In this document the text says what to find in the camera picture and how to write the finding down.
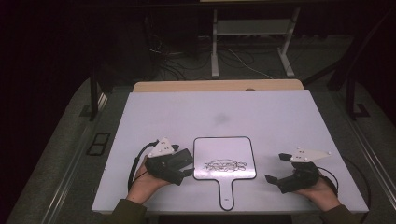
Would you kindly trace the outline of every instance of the floor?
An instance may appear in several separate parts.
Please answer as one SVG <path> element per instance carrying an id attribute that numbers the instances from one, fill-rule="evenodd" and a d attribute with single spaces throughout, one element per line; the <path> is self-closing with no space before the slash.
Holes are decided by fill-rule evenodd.
<path id="1" fill-rule="evenodd" d="M 288 56 L 296 77 L 304 80 L 341 58 L 351 43 L 350 36 L 294 38 Z M 277 57 L 277 36 L 244 36 L 219 40 L 219 79 L 287 78 Z M 153 46 L 152 54 L 162 53 L 153 80 L 211 79 L 210 41 L 200 37 L 200 53 L 187 57 L 177 49 Z M 396 219 L 392 180 L 396 179 L 396 128 L 360 85 L 356 103 L 363 104 L 370 117 L 352 121 L 345 113 L 345 88 L 328 91 L 331 74 L 306 86 L 310 90 L 334 143 L 344 156 L 370 212 L 356 215 L 363 223 L 393 223 Z M 117 131 L 123 106 L 131 86 L 116 86 L 102 99 L 100 112 L 89 121 L 89 81 L 81 84 L 50 139 L 34 174 L 23 191 L 8 223 L 99 223 L 103 216 L 91 211 L 106 159 Z M 110 133 L 102 156 L 85 154 L 95 133 Z M 389 176 L 368 162 L 374 156 Z M 292 223 L 321 223 L 318 214 L 291 216 Z"/>

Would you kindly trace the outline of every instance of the white table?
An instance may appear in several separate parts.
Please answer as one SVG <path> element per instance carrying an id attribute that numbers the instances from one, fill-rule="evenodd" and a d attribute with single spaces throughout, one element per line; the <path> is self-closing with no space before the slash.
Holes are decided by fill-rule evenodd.
<path id="1" fill-rule="evenodd" d="M 291 175 L 291 164 L 281 161 L 278 153 L 292 154 L 297 147 L 330 151 L 330 158 L 315 164 L 338 178 L 340 201 L 351 212 L 368 211 L 310 92 L 305 90 L 132 92 L 93 211 L 112 212 L 119 199 L 127 194 L 134 157 L 147 143 L 164 136 L 172 144 L 188 148 L 191 154 L 197 137 L 247 136 L 253 148 L 257 177 L 233 182 L 234 208 L 229 212 L 219 206 L 217 182 L 187 177 L 180 186 L 171 185 L 157 191 L 145 204 L 149 215 L 317 211 L 306 198 L 293 193 L 281 194 L 277 186 L 266 183 L 264 178 L 265 174 Z"/>

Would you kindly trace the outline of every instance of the human hand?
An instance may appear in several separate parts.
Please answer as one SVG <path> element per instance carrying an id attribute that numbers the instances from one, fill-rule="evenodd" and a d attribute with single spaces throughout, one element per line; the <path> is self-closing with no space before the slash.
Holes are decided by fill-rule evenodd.
<path id="1" fill-rule="evenodd" d="M 311 200 L 317 207 L 323 211 L 327 212 L 332 208 L 341 205 L 338 201 L 337 196 L 332 191 L 332 188 L 326 183 L 323 178 L 319 178 L 317 184 L 307 189 L 299 189 L 294 191 L 294 193 L 304 195 L 306 198 Z"/>
<path id="2" fill-rule="evenodd" d="M 127 200 L 134 203 L 144 203 L 151 197 L 152 194 L 155 193 L 155 191 L 157 191 L 157 189 L 170 184 L 166 180 L 154 177 L 148 173 L 148 170 L 145 166 L 146 159 L 147 156 L 137 170 L 134 183 L 128 192 L 128 196 L 126 197 Z"/>

